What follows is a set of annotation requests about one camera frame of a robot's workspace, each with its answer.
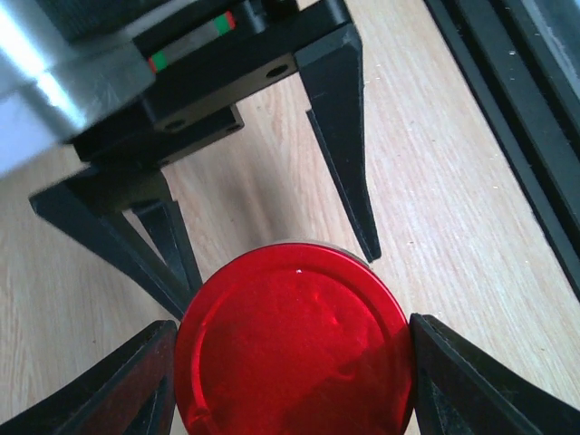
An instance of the red button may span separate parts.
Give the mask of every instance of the red button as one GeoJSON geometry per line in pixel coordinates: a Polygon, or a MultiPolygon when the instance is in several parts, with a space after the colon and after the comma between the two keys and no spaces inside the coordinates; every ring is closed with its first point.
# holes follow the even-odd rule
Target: red button
{"type": "Polygon", "coordinates": [[[327,246],[288,243],[217,271],[183,318],[175,393],[190,434],[401,434],[411,337],[389,290],[327,246]]]}

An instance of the green indicator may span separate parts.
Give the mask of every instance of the green indicator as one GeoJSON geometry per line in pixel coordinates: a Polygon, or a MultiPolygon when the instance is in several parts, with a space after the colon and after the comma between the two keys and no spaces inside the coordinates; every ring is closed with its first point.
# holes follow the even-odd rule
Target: green indicator
{"type": "Polygon", "coordinates": [[[165,67],[167,67],[167,59],[165,59],[165,54],[163,52],[156,52],[151,56],[151,60],[157,68],[157,71],[161,71],[165,67]]]}
{"type": "Polygon", "coordinates": [[[216,18],[214,20],[214,24],[216,25],[217,31],[220,35],[226,34],[232,30],[231,26],[229,25],[229,21],[227,20],[226,14],[220,15],[218,18],[216,18]]]}

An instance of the black aluminum profile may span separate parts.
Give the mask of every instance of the black aluminum profile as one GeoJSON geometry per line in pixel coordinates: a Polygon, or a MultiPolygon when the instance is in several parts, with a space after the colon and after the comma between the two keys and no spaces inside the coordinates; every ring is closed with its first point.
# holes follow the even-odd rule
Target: black aluminum profile
{"type": "Polygon", "coordinates": [[[425,0],[580,299],[580,101],[516,0],[425,0]]]}

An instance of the wooden table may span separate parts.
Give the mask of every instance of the wooden table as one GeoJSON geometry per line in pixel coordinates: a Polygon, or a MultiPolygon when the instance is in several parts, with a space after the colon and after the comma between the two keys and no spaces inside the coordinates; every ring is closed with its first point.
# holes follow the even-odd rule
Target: wooden table
{"type": "MultiPolygon", "coordinates": [[[[365,0],[351,10],[365,49],[367,179],[383,252],[372,269],[407,314],[435,314],[580,408],[580,304],[425,5],[365,0]]],[[[166,170],[204,278],[286,238],[360,254],[299,78],[239,106],[240,133],[166,170]]],[[[34,215],[29,194],[79,167],[72,150],[54,150],[0,181],[0,421],[170,318],[34,215]]],[[[173,433],[184,433],[177,413],[173,433]]]]}

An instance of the screw hole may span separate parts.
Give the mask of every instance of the screw hole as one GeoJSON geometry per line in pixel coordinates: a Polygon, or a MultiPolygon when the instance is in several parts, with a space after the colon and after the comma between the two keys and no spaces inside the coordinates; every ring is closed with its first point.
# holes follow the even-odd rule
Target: screw hole
{"type": "Polygon", "coordinates": [[[266,77],[268,79],[273,79],[274,77],[277,77],[281,73],[284,73],[287,69],[288,69],[288,65],[276,66],[276,68],[274,68],[268,74],[266,74],[266,77]]]}
{"type": "Polygon", "coordinates": [[[183,127],[185,120],[175,120],[165,126],[165,131],[175,131],[183,127]]]}

